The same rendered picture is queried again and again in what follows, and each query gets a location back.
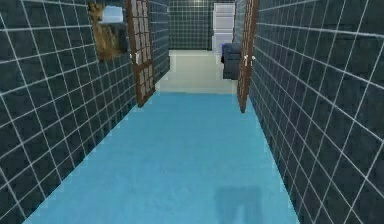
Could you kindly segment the white chest of drawers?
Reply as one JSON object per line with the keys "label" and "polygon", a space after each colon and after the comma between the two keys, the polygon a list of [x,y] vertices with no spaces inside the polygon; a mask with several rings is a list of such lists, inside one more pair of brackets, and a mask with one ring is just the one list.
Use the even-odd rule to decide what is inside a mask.
{"label": "white chest of drawers", "polygon": [[220,55],[222,45],[233,41],[234,3],[215,3],[213,8],[212,51]]}

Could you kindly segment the brown glazed room door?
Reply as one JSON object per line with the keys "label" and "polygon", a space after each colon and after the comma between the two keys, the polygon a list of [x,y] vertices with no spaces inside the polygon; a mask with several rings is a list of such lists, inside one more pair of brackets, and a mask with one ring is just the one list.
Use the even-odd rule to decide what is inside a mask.
{"label": "brown glazed room door", "polygon": [[143,107],[155,92],[148,6],[148,0],[126,0],[126,20],[139,107]]}
{"label": "brown glazed room door", "polygon": [[259,0],[246,0],[245,18],[244,18],[244,29],[242,35],[242,46],[241,46],[241,62],[239,65],[239,76],[237,84],[237,99],[242,113],[246,110],[246,102],[249,93],[250,76],[252,66],[244,65],[244,56],[253,56],[253,44],[254,35],[257,24],[257,13],[258,13]]}

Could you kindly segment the framed brown landscape picture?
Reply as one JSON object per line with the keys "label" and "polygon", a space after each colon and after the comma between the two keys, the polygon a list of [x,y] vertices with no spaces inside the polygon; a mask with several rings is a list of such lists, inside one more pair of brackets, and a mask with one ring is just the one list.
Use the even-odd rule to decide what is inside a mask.
{"label": "framed brown landscape picture", "polygon": [[119,25],[101,23],[102,11],[105,8],[104,4],[88,3],[88,15],[94,35],[97,57],[100,62],[110,61],[128,52],[125,26],[120,27]]}

